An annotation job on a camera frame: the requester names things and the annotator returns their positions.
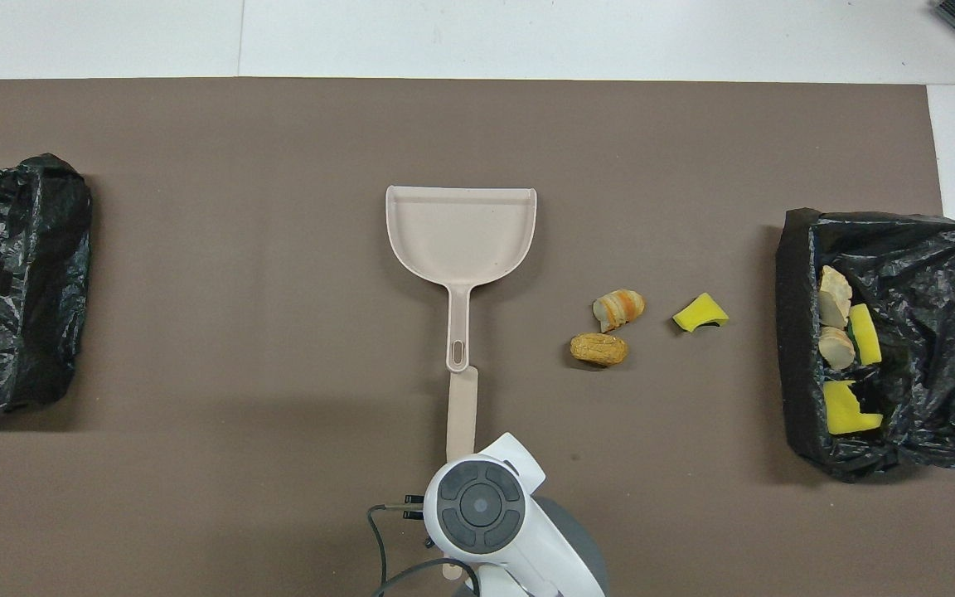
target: bin lined with black bag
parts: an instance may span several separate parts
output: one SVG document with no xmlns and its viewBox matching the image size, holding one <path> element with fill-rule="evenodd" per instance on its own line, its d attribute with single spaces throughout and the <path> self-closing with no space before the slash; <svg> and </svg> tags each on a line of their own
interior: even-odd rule
<svg viewBox="0 0 955 597">
<path fill-rule="evenodd" d="M 842 272 L 865 303 L 883 360 L 833 371 L 818 349 L 817 284 Z M 786 215 L 776 257 L 777 339 L 788 444 L 852 483 L 907 460 L 955 468 L 955 221 L 857 212 Z M 823 382 L 853 379 L 878 430 L 827 431 Z"/>
<path fill-rule="evenodd" d="M 0 170 L 0 413 L 68 390 L 87 311 L 91 195 L 54 155 Z"/>
</svg>

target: yellow foam piece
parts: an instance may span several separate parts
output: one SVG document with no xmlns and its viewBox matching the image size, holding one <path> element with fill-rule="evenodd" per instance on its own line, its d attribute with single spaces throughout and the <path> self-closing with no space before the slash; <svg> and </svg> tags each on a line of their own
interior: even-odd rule
<svg viewBox="0 0 955 597">
<path fill-rule="evenodd" d="M 675 314 L 673 321 L 677 322 L 677 325 L 685 332 L 694 332 L 700 325 L 711 323 L 724 325 L 728 322 L 728 314 L 720 308 L 720 305 L 717 305 L 712 296 L 704 292 L 698 295 L 691 305 L 687 305 Z"/>
<path fill-rule="evenodd" d="M 860 412 L 860 403 L 853 396 L 853 381 L 823 382 L 823 403 L 827 408 L 827 432 L 832 435 L 854 434 L 876 430 L 883 424 L 883 415 Z"/>
<path fill-rule="evenodd" d="M 860 364 L 882 362 L 883 352 L 879 348 L 879 335 L 875 333 L 875 323 L 872 322 L 871 311 L 868 305 L 854 305 L 850 307 L 850 332 L 857 342 Z"/>
</svg>

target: brown mat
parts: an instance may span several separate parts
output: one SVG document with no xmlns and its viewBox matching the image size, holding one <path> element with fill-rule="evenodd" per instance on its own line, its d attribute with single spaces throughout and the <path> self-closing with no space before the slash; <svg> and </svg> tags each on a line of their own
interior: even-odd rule
<svg viewBox="0 0 955 597">
<path fill-rule="evenodd" d="M 0 82 L 0 167 L 45 151 L 98 200 L 90 320 L 71 396 L 0 420 L 0 595 L 374 589 L 364 510 L 424 491 L 448 390 L 390 184 L 537 189 L 533 250 L 474 294 L 477 441 L 526 443 L 614 595 L 955 594 L 955 471 L 811 468 L 774 351 L 785 209 L 940 212 L 922 87 Z M 567 342 L 622 286 L 632 355 L 588 370 Z M 702 291 L 732 321 L 680 335 Z M 383 521 L 391 570 L 434 556 Z"/>
</svg>

